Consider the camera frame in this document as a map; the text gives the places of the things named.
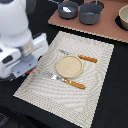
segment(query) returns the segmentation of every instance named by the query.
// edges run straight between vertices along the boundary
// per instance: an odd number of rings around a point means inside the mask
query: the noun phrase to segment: woven placemat
[[[49,50],[15,92],[14,96],[51,112],[83,128],[90,128],[114,46],[104,42],[59,32]],[[56,61],[64,56],[58,49],[98,59],[97,63],[82,60],[83,73],[73,81],[84,84],[85,90],[61,81],[53,81],[43,74],[56,75]]]

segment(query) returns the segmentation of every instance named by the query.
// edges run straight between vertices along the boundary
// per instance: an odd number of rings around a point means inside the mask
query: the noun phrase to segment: table
[[[28,16],[32,35],[38,32],[44,32],[47,34],[47,40],[50,44],[59,31],[64,31],[114,44],[114,51],[91,128],[127,128],[128,44],[49,25],[48,19],[56,9],[57,5],[54,3],[48,2],[47,0],[37,0],[34,13]],[[0,82],[0,106],[33,117],[52,128],[79,128],[62,118],[13,97],[13,94],[20,87],[25,78],[26,77],[20,77],[12,82]]]

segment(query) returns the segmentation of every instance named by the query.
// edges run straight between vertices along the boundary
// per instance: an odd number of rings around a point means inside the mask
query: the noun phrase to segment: wooden knife handle
[[[78,55],[78,57],[79,57],[80,59],[88,60],[88,61],[91,61],[91,62],[94,62],[94,63],[96,63],[96,62],[98,61],[98,60],[95,59],[95,58],[91,58],[91,57],[87,57],[87,56],[83,56],[83,55]]]
[[[80,88],[80,89],[85,89],[86,88],[84,85],[76,83],[76,82],[68,80],[68,79],[64,79],[64,82],[67,83],[67,84],[70,84],[72,86],[75,86],[77,88]]]

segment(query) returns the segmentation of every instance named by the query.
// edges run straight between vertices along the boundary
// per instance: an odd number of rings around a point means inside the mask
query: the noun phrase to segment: beige plate
[[[73,78],[82,73],[83,63],[78,57],[67,55],[57,61],[56,70],[64,78]]]

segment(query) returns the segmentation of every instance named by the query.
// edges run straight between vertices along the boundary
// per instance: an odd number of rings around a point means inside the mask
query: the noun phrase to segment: knife
[[[94,62],[94,63],[96,63],[98,61],[95,58],[91,58],[91,57],[87,57],[87,56],[83,56],[83,55],[77,55],[77,54],[69,53],[69,52],[63,51],[61,49],[58,49],[58,51],[61,52],[61,53],[66,54],[66,55],[75,55],[75,56],[78,56],[80,59],[91,61],[91,62]]]
[[[80,89],[86,88],[83,84],[79,84],[79,83],[76,83],[76,82],[68,80],[68,79],[60,78],[59,76],[52,74],[50,72],[45,72],[44,75],[45,75],[45,77],[50,78],[52,80],[60,80],[64,83],[70,84],[70,85],[75,86],[75,87],[80,88]]]

